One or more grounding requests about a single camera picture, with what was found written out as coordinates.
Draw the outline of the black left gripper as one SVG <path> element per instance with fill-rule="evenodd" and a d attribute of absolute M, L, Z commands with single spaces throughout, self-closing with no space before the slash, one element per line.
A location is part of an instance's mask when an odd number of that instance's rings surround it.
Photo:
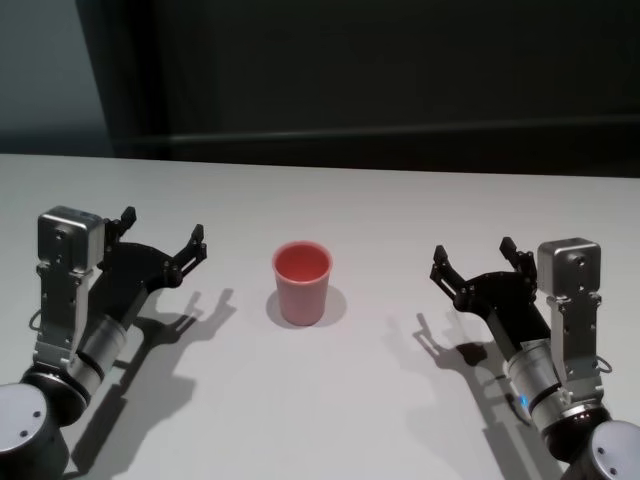
<path fill-rule="evenodd" d="M 105 219 L 104 249 L 111 250 L 135 222 L 133 206 L 128 206 L 119 218 Z M 101 275 L 90 289 L 84 342 L 88 342 L 105 319 L 127 331 L 154 291 L 179 287 L 207 258 L 204 233 L 204 226 L 197 224 L 186 246 L 174 256 L 138 243 L 117 244 L 104 260 Z"/>

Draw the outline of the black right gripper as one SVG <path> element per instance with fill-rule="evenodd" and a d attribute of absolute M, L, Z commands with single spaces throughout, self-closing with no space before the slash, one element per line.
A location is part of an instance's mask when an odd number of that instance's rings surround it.
<path fill-rule="evenodd" d="M 450 264 L 442 245 L 433 254 L 430 279 L 460 312 L 479 316 L 500 350 L 521 350 L 524 342 L 550 338 L 535 306 L 537 268 L 531 251 L 520 251 L 511 237 L 499 250 L 516 272 L 492 272 L 465 280 Z"/>

